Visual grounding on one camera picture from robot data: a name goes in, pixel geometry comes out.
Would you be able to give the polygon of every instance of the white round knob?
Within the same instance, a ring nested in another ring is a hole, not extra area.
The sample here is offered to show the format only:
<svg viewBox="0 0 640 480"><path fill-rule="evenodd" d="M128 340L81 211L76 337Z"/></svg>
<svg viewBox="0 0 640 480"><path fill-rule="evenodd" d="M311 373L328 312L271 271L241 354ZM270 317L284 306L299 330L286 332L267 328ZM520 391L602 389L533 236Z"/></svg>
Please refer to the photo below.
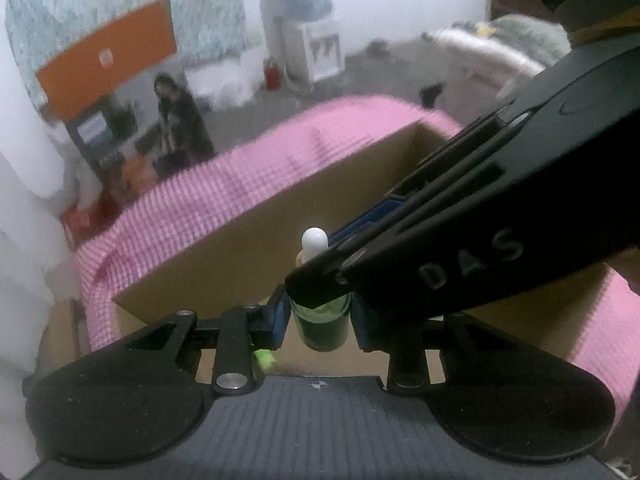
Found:
<svg viewBox="0 0 640 480"><path fill-rule="evenodd" d="M306 264L311 258L329 247L329 238L319 227L311 227L302 235L302 263Z"/></svg>

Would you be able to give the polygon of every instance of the pink checkered tablecloth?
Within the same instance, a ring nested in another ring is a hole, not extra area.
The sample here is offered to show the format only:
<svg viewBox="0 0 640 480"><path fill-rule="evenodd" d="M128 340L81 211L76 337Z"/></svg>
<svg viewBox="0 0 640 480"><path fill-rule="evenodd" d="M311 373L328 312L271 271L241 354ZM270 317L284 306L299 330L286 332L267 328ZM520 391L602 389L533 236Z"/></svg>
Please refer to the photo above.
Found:
<svg viewBox="0 0 640 480"><path fill-rule="evenodd" d="M416 121L444 139L460 129L441 111L389 97L340 98L146 193L77 252L92 349L119 338L111 298L136 280L260 202ZM640 298L613 270L573 361L604 381L620 416L640 368Z"/></svg>

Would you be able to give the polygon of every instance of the gray panel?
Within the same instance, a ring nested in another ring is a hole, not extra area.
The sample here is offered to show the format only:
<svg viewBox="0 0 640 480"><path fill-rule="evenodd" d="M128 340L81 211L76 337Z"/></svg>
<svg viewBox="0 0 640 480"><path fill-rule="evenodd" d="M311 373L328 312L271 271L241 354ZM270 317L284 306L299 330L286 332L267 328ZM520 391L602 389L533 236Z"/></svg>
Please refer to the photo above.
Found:
<svg viewBox="0 0 640 480"><path fill-rule="evenodd" d="M392 397L376 378L267 377L217 400L165 455L115 470L48 462L30 480L513 479L614 480L586 457L558 466L492 461L455 442L420 399Z"/></svg>

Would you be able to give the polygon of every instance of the woman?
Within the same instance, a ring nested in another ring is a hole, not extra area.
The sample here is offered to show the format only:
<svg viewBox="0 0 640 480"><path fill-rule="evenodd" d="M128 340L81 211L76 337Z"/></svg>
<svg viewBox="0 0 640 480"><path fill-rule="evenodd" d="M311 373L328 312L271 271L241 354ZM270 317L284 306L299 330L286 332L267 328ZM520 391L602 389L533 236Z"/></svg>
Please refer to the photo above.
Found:
<svg viewBox="0 0 640 480"><path fill-rule="evenodd" d="M163 129L169 128L178 148L183 148L196 162L204 162L217 155L204 120L189 92L166 73L159 73L154 81L158 96L158 111Z"/></svg>

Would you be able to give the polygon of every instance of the red fire extinguisher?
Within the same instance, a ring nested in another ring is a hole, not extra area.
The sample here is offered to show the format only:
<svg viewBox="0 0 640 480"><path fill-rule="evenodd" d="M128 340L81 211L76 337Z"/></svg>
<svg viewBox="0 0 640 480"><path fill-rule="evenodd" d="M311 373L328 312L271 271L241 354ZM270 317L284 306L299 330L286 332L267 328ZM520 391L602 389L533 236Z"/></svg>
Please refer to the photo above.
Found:
<svg viewBox="0 0 640 480"><path fill-rule="evenodd" d="M267 90L279 90L281 84L280 69L275 59L270 57L264 61L264 86Z"/></svg>

